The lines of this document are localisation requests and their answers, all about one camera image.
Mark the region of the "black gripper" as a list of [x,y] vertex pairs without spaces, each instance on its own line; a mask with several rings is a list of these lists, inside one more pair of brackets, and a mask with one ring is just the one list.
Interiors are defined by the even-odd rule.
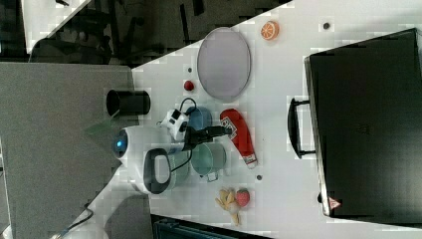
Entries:
[[[232,130],[228,127],[218,125],[218,126],[212,126],[210,129],[210,133],[213,137],[231,135]],[[191,150],[191,149],[194,149],[199,144],[202,144],[205,142],[211,142],[211,141],[212,141],[212,137],[210,136],[209,130],[207,128],[196,130],[195,128],[189,126],[186,129],[183,150],[184,151]]]

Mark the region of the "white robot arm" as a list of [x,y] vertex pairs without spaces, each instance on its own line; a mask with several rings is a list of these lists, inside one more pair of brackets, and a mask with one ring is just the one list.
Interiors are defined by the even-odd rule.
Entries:
[[157,179],[157,159],[169,163],[168,156],[180,151],[193,150],[197,145],[211,142],[214,137],[230,135],[232,131],[221,125],[196,130],[188,126],[182,139],[174,139],[166,127],[128,126],[122,128],[113,139],[112,151],[127,168],[130,180],[145,194],[164,192],[171,181],[171,169],[163,170],[168,178]]

